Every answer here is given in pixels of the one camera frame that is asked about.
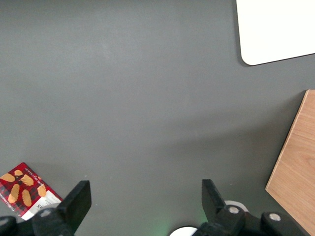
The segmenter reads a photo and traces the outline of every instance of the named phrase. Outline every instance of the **white board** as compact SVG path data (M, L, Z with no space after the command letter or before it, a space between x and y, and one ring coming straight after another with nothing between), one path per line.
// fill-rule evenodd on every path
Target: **white board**
M257 65L315 53L315 0L236 0L242 59Z

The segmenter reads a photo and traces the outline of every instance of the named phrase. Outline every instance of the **wooden block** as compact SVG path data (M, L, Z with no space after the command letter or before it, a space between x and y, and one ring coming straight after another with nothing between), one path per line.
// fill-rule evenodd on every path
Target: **wooden block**
M315 90L304 95L266 190L315 236Z

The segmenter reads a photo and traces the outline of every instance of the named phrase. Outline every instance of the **potato chip illustration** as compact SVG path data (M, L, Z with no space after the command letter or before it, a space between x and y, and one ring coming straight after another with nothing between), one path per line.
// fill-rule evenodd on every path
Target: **potato chip illustration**
M46 187L45 185L41 185L37 188L37 191L38 191L38 195L41 196L41 197L45 197L46 196Z
M19 197L20 186L18 184L13 185L11 189L11 193L9 195L8 201L9 203L15 203Z
M9 173L6 173L5 175L1 176L0 179L3 179L8 182L13 182L15 180L15 177Z
M28 175L24 175L23 178L21 178L21 181L23 182L23 184L25 184L26 186L32 186L34 185L34 180L29 177Z
M16 176L21 176L22 174L23 174L23 172L20 171L20 170L16 170L16 171L14 172L14 175L16 175Z
M23 199L24 204L27 207L30 207L32 205L30 192L28 190L26 190L26 189L23 190L23 192L22 192L22 199Z

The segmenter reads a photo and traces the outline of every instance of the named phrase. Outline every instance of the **screw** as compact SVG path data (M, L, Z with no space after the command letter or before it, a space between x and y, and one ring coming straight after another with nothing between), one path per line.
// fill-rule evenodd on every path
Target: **screw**
M0 226L3 226L5 225L6 223L8 223L8 219L3 219L3 220L0 220Z
M275 213L270 213L269 218L274 220L274 221L281 221L281 217L278 214Z
M240 210L234 206L230 206L228 211L231 212L232 214L237 214L240 212Z
M46 209L40 214L40 217L46 217L47 215L50 215L51 212L51 210Z

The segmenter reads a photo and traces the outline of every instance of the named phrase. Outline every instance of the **snack box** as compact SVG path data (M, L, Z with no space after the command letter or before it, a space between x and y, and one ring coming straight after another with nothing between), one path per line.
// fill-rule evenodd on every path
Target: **snack box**
M0 177L0 198L24 220L62 198L24 162Z

